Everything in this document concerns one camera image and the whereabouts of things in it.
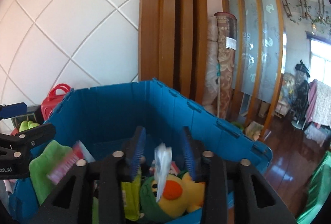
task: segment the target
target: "pink and red package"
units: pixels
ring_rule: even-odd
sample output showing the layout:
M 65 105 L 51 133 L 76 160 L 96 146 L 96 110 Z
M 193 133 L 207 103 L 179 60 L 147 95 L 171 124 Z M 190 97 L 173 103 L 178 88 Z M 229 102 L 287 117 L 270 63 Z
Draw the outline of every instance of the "pink and red package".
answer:
M 76 142 L 72 147 L 72 151 L 64 157 L 64 159 L 47 175 L 47 177 L 57 185 L 79 159 L 85 159 L 87 162 L 95 161 L 81 141 Z

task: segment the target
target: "stuffed toy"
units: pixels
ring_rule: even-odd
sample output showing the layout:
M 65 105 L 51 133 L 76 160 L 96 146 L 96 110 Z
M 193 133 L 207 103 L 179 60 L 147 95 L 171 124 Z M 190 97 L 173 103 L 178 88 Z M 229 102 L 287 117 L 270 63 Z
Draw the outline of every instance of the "stuffed toy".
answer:
M 195 183 L 188 172 L 186 172 L 182 177 L 183 184 L 188 191 L 189 205 L 187 207 L 187 212 L 191 213 L 204 205 L 205 198 L 205 188 L 206 183 Z
M 140 188 L 140 204 L 145 219 L 166 223 L 181 217 L 189 206 L 189 195 L 183 181 L 174 175 L 168 175 L 165 188 L 159 202 L 156 202 L 158 184 L 154 177 L 148 178 Z

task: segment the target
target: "blue storage crate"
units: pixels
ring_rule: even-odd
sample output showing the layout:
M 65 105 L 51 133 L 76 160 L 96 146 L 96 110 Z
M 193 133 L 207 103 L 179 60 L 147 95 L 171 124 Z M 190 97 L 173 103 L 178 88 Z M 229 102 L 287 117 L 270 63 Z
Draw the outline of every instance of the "blue storage crate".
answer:
M 237 127 L 155 79 L 71 90 L 48 122 L 56 127 L 56 141 L 73 146 L 81 140 L 96 160 L 120 150 L 138 125 L 147 131 L 144 155 L 148 164 L 154 158 L 154 148 L 161 142 L 172 147 L 174 158 L 181 153 L 178 137 L 184 126 L 190 128 L 192 137 L 201 140 L 207 150 L 231 161 L 249 159 L 261 173 L 272 158 L 265 144 L 250 140 Z M 45 146 L 33 149 L 33 155 L 40 154 Z M 22 224 L 28 223 L 37 208 L 36 197 L 27 197 L 24 187 L 31 189 L 31 181 L 19 181 L 11 197 L 12 203 L 19 205 L 19 208 L 14 206 L 14 216 Z M 231 206 L 232 194 L 228 201 Z M 200 219 L 201 209 L 172 223 L 194 224 Z

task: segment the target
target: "red container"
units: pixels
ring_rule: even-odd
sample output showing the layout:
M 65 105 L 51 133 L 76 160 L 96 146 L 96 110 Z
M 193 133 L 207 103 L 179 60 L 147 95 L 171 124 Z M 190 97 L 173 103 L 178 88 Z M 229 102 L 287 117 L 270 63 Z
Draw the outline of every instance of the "red container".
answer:
M 58 89 L 63 90 L 65 93 L 62 95 L 56 95 Z M 62 101 L 63 97 L 70 91 L 71 87 L 67 84 L 58 84 L 49 92 L 45 100 L 41 104 L 41 112 L 44 120 L 49 119 L 49 116 L 53 112 L 55 106 Z

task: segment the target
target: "green plush hood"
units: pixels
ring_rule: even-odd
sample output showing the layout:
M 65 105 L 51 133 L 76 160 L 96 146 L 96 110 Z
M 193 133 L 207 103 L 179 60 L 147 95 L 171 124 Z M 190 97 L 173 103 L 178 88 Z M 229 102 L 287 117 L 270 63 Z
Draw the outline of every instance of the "green plush hood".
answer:
M 154 176 L 150 177 L 140 188 L 140 205 L 142 212 L 145 214 L 147 219 L 154 222 L 166 223 L 172 221 L 174 219 L 167 215 L 156 202 L 151 188 L 153 180 Z

